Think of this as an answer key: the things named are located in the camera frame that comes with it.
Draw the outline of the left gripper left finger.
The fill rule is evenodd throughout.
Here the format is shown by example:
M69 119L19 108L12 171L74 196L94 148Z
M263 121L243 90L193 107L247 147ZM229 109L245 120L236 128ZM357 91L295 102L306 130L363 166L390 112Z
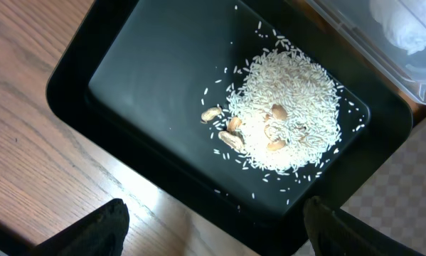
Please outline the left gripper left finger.
M114 198L31 249L36 256L121 256L129 230L129 211Z

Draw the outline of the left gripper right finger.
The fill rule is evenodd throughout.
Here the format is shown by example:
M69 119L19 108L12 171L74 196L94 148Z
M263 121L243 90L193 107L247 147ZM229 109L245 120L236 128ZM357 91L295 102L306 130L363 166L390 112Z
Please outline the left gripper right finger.
M304 226L316 255L416 256L419 252L315 196L304 203Z

